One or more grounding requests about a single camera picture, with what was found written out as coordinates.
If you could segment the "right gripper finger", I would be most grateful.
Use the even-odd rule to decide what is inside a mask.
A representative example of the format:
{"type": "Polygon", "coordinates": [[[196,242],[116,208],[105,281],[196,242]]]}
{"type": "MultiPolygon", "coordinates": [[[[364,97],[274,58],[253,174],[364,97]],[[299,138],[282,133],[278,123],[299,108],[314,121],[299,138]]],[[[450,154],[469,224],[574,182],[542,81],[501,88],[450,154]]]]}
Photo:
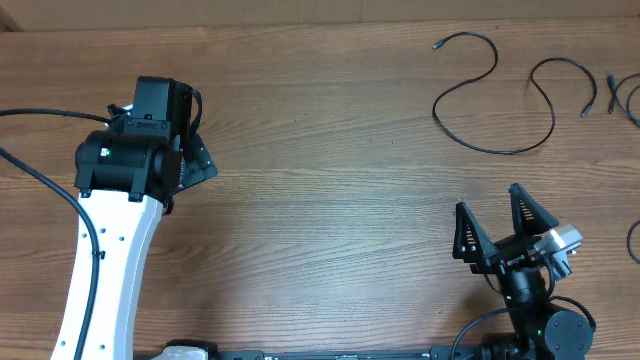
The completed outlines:
{"type": "Polygon", "coordinates": [[[465,263],[490,264],[499,251],[465,202],[456,204],[455,215],[453,258],[465,263]]]}
{"type": "Polygon", "coordinates": [[[537,236],[559,225],[559,221],[537,203],[521,184],[511,184],[508,191],[516,235],[537,236]]]}

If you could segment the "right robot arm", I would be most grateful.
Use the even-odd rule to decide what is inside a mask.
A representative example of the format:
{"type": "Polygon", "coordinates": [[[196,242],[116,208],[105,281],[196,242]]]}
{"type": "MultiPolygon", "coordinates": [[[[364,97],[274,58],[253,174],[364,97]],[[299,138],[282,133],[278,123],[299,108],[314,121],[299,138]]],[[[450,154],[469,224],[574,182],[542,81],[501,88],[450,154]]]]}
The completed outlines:
{"type": "Polygon", "coordinates": [[[449,359],[583,359],[593,343],[597,322],[580,302],[554,293],[572,273],[569,256],[582,235],[559,221],[518,183],[509,186],[514,233],[492,241],[470,208],[456,204],[452,256],[474,274],[497,283],[490,288],[505,306],[466,325],[448,349],[449,359]],[[488,334],[481,344],[461,342],[479,324],[506,314],[511,333],[488,334]]]}

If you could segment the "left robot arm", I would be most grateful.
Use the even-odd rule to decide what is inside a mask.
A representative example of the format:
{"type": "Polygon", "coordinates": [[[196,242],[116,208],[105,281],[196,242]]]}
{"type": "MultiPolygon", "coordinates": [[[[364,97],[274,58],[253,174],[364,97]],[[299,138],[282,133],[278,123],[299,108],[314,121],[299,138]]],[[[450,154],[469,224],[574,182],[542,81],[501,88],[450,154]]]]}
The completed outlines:
{"type": "Polygon", "coordinates": [[[131,106],[75,153],[77,248],[55,359],[131,359],[145,262],[176,194],[218,173],[197,130],[202,98],[171,78],[141,76],[131,106]]]}

